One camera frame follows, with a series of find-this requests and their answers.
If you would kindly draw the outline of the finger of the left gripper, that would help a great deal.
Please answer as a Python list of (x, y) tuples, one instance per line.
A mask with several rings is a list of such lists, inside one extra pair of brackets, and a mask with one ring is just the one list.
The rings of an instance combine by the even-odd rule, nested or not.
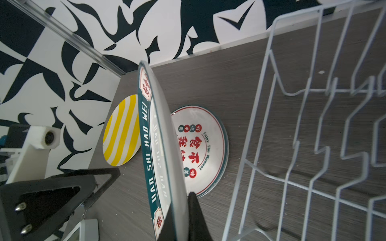
[(94, 191), (91, 175), (21, 181), (1, 186), (1, 240), (43, 241)]
[(108, 175), (109, 178), (102, 184), (95, 183), (96, 191), (94, 191), (85, 201), (82, 203), (84, 209), (89, 209), (92, 205), (105, 193), (105, 191), (120, 177), (121, 173), (118, 167), (114, 168), (98, 168), (98, 169), (79, 169), (63, 173), (50, 178), (64, 178), (72, 176), (85, 176), (91, 175), (93, 177), (100, 175)]

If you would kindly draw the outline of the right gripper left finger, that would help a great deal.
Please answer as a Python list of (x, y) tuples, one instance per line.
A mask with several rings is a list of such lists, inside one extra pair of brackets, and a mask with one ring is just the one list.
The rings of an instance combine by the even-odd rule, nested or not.
[(177, 241), (177, 231), (175, 222), (174, 203), (171, 202), (170, 208), (164, 220), (158, 241)]

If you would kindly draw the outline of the yellow white striped plate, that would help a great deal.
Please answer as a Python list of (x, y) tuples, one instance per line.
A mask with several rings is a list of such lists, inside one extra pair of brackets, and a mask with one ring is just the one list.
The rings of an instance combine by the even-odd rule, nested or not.
[(141, 147), (138, 95), (122, 100), (111, 114), (103, 136), (103, 155), (114, 167), (129, 162)]

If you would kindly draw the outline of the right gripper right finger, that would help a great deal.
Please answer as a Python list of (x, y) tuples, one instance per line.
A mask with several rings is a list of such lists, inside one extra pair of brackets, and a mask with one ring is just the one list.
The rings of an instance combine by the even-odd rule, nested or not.
[(212, 241), (198, 198), (194, 192), (188, 195), (189, 241)]

